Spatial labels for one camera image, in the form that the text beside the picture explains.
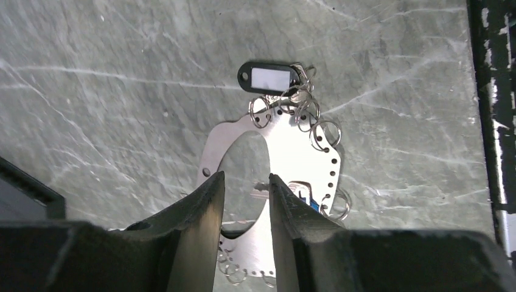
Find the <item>key bunch with rings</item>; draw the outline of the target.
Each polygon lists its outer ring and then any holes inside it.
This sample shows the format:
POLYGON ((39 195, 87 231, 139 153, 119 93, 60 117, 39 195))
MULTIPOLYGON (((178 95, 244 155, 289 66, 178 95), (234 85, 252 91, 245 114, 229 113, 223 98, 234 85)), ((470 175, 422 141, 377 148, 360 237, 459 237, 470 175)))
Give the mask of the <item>key bunch with rings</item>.
MULTIPOLYGON (((213 175, 236 140, 246 133, 257 133, 267 145, 271 173, 280 177, 285 188, 298 198, 296 191, 309 190, 319 204, 316 220, 301 223, 300 232, 307 243, 330 242, 341 232, 340 223, 349 215, 350 204, 332 218, 330 210, 337 198, 346 195, 337 191, 341 156, 337 152, 340 138, 329 141, 324 131, 320 107, 313 97, 316 68, 292 63, 300 73, 301 85, 291 96, 255 94, 248 112, 239 120, 216 125, 207 138, 197 172, 201 185, 213 175)), ((271 234, 270 206, 265 204, 253 225, 239 235, 221 234, 218 242, 217 266, 234 286, 249 277, 266 286, 276 286, 275 247, 271 234)))

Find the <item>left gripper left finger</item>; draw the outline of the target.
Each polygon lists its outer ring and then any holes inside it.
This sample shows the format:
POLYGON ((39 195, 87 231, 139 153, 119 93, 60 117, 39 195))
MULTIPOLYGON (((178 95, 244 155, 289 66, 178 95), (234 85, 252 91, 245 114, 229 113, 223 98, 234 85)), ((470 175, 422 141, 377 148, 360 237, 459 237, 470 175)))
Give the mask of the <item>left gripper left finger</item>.
POLYGON ((211 291, 225 174, 124 230, 86 221, 1 223, 2 291, 211 291))

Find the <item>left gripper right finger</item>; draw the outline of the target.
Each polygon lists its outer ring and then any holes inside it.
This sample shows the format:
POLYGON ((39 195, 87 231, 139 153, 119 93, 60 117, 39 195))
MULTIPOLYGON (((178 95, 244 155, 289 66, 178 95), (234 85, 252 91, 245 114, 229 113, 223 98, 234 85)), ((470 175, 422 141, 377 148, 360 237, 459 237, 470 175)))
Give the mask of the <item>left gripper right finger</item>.
POLYGON ((514 291, 515 271, 479 232, 346 229, 270 175, 278 291, 514 291))

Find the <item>blue key tag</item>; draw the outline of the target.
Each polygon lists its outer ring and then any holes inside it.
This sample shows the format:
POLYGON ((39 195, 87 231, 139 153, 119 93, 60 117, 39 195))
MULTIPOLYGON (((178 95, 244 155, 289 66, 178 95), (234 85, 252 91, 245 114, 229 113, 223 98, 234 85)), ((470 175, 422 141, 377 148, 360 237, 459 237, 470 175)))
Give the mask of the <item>blue key tag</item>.
POLYGON ((296 194, 301 201, 319 212, 319 204, 312 198, 312 194, 309 190, 300 189, 296 191, 296 194))

